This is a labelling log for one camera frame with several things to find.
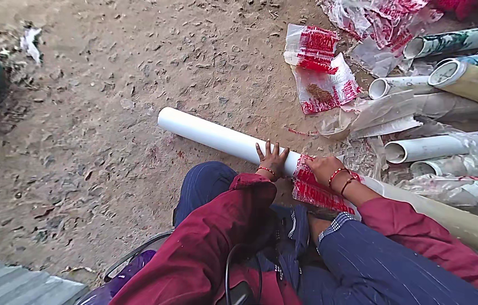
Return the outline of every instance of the maroon sleeve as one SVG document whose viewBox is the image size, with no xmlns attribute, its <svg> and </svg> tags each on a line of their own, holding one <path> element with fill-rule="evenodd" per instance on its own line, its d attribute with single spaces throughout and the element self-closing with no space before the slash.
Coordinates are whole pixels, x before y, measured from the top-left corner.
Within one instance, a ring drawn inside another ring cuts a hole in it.
<svg viewBox="0 0 478 305">
<path fill-rule="evenodd" d="M 371 229 L 416 251 L 478 288 L 478 254 L 435 220 L 414 211 L 407 202 L 386 198 L 358 208 Z"/>
<path fill-rule="evenodd" d="M 236 176 L 229 191 L 181 222 L 110 305 L 210 304 L 223 281 L 229 251 L 248 242 L 246 232 L 275 196 L 268 179 Z"/>
</svg>

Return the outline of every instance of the red thread bracelet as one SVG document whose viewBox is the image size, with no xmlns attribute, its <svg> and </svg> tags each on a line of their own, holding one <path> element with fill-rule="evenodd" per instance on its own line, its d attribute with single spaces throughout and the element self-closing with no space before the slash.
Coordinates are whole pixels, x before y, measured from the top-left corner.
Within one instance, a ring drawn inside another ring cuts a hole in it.
<svg viewBox="0 0 478 305">
<path fill-rule="evenodd" d="M 348 170 L 347 168 L 338 168 L 338 169 L 335 171 L 335 173 L 333 173 L 333 175 L 331 175 L 331 178 L 330 178 L 330 179 L 328 180 L 328 182 L 327 182 L 327 186 L 331 187 L 331 181 L 333 180 L 333 178 L 335 178 L 335 176 L 336 176 L 338 173 L 340 173 L 341 171 L 343 171 L 343 170 L 348 171 L 348 173 L 352 175 L 352 173 L 350 172 L 350 170 Z"/>
<path fill-rule="evenodd" d="M 274 171 L 272 171 L 272 170 L 270 170 L 269 168 L 267 168 L 267 167 L 263 167 L 263 166 L 260 166 L 260 167 L 258 167 L 258 169 L 257 169 L 257 170 L 260 170 L 260 169 L 262 169 L 262 170 L 266 170 L 266 171 L 268 171 L 268 172 L 272 173 L 272 174 L 273 174 L 273 176 L 275 176 L 275 177 L 276 177 L 276 174 L 275 174 L 275 172 L 274 172 Z"/>
</svg>

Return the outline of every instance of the navy trousers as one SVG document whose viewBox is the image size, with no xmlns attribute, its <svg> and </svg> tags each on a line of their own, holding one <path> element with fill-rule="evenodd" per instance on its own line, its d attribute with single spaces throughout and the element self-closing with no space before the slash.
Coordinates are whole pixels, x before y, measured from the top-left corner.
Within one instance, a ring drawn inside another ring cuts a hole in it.
<svg viewBox="0 0 478 305">
<path fill-rule="evenodd" d="M 182 184 L 175 226 L 228 191 L 236 175 L 220 162 L 192 168 Z M 478 305 L 478 289 L 343 213 L 317 247 L 322 266 L 303 263 L 310 240 L 306 209 L 301 205 L 271 209 L 280 218 L 276 259 L 268 260 L 262 253 L 257 259 L 262 271 L 276 270 L 289 282 L 304 304 Z"/>
</svg>

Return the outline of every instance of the hand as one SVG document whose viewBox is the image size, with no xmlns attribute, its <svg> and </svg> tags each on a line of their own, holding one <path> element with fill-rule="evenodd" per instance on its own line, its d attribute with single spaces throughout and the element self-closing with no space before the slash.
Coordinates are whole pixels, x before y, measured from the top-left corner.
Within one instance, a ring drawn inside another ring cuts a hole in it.
<svg viewBox="0 0 478 305">
<path fill-rule="evenodd" d="M 339 168 L 345 168 L 343 163 L 333 156 L 318 157 L 312 161 L 305 160 L 305 164 L 307 164 L 314 173 L 316 182 L 337 193 L 341 192 L 346 181 L 352 177 L 346 170 L 342 170 L 335 175 L 333 181 L 331 181 L 331 185 L 329 184 L 329 180 L 335 171 Z"/>
<path fill-rule="evenodd" d="M 272 182 L 277 181 L 279 178 L 283 176 L 284 173 L 284 162 L 286 162 L 286 158 L 288 157 L 288 153 L 290 152 L 290 148 L 287 147 L 284 149 L 281 155 L 278 154 L 280 150 L 278 142 L 275 143 L 275 149 L 271 152 L 271 141 L 265 142 L 265 156 L 262 153 L 262 150 L 259 148 L 258 143 L 256 143 L 256 151 L 258 152 L 259 156 L 259 166 L 269 168 L 270 170 L 275 173 L 274 175 L 264 169 L 260 169 L 256 171 L 256 174 L 260 174 L 267 179 L 271 180 Z"/>
</svg>

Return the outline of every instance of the black cable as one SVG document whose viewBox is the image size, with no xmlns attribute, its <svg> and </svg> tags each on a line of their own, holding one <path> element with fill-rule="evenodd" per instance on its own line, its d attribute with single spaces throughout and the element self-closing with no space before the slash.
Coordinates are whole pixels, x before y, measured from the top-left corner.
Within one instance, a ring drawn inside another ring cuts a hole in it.
<svg viewBox="0 0 478 305">
<path fill-rule="evenodd" d="M 224 281 L 224 288 L 226 291 L 226 305 L 231 304 L 231 292 L 230 292 L 230 264 L 233 258 L 233 255 L 237 251 L 238 248 L 246 246 L 245 244 L 237 244 L 231 248 L 230 253 L 228 254 L 228 259 L 226 260 L 226 273 L 225 273 L 225 281 Z M 259 263 L 258 257 L 256 255 L 256 264 L 258 265 L 258 279 L 259 279 L 259 290 L 258 290 L 258 303 L 262 300 L 262 266 Z"/>
</svg>

